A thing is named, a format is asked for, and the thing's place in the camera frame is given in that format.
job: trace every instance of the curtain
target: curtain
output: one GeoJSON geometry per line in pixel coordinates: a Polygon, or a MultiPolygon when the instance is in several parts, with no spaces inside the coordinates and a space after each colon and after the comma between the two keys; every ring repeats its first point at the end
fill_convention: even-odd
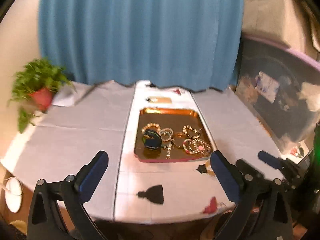
{"type": "Polygon", "coordinates": [[[243,0],[41,0],[41,55],[86,84],[223,90],[242,12],[243,0]]]}

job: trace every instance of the golden tray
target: golden tray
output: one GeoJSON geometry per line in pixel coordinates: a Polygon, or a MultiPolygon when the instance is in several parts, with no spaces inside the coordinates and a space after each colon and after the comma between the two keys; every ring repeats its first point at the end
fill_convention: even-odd
{"type": "MultiPolygon", "coordinates": [[[[134,154],[141,162],[152,162],[152,163],[163,163],[163,162],[185,162],[196,160],[199,158],[204,158],[210,156],[207,155],[197,155],[197,154],[187,154],[184,149],[179,149],[177,147],[172,147],[170,159],[166,158],[167,148],[161,150],[150,150],[146,149],[142,141],[141,129],[147,125],[147,123],[158,123],[161,128],[169,127],[176,132],[183,132],[182,128],[185,125],[191,125],[194,128],[202,128],[200,131],[200,139],[206,141],[210,147],[211,152],[216,150],[216,146],[212,147],[210,140],[208,138],[207,132],[201,122],[199,114],[191,109],[170,109],[170,108],[155,108],[147,107],[140,110],[138,130],[136,143],[134,147],[134,154]]],[[[176,139],[176,143],[182,146],[182,143],[186,138],[176,139]]]]}

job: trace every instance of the potted plant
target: potted plant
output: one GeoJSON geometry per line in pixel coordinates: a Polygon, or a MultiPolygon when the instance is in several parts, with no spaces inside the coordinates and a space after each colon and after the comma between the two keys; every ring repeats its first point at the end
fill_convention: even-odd
{"type": "MultiPolygon", "coordinates": [[[[72,83],[63,74],[64,68],[50,64],[49,60],[34,59],[24,66],[23,71],[15,74],[10,101],[22,102],[33,99],[38,109],[45,112],[50,106],[53,96],[64,85],[72,83]]],[[[34,116],[27,114],[23,108],[19,110],[19,131],[23,131],[26,125],[20,125],[20,121],[30,123],[34,116]]]]}

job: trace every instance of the white cable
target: white cable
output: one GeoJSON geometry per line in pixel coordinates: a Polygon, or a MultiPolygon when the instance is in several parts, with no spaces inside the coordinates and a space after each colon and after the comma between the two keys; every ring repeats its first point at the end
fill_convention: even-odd
{"type": "Polygon", "coordinates": [[[20,193],[19,195],[16,195],[16,194],[12,193],[12,192],[11,192],[11,190],[9,190],[8,188],[6,188],[6,186],[5,186],[5,185],[3,185],[3,184],[0,184],[0,187],[1,187],[1,188],[3,188],[5,191],[10,192],[10,194],[12,194],[12,195],[15,195],[15,196],[19,197],[19,196],[21,196],[21,195],[22,195],[22,184],[21,184],[20,180],[19,180],[17,177],[12,176],[12,177],[7,178],[7,179],[0,179],[0,181],[1,181],[1,182],[4,182],[4,181],[9,180],[9,179],[11,179],[11,178],[16,178],[16,179],[17,179],[17,181],[18,181],[18,182],[19,182],[19,184],[20,184],[20,187],[21,187],[21,193],[20,193]]]}

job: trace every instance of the blue gripper pad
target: blue gripper pad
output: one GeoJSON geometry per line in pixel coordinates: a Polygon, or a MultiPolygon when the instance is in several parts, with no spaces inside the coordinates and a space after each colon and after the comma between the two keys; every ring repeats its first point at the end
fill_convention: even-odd
{"type": "Polygon", "coordinates": [[[230,164],[220,151],[214,151],[210,157],[211,168],[216,174],[228,199],[239,203],[244,181],[241,172],[230,164]]]}
{"type": "Polygon", "coordinates": [[[265,151],[260,151],[258,153],[258,158],[259,160],[263,161],[264,163],[268,164],[272,168],[279,170],[281,169],[281,163],[278,158],[272,156],[271,154],[265,152],[265,151]]]}
{"type": "Polygon", "coordinates": [[[74,186],[79,194],[79,201],[85,203],[91,199],[108,164],[108,154],[105,151],[99,151],[89,164],[81,168],[76,175],[74,186]]]}

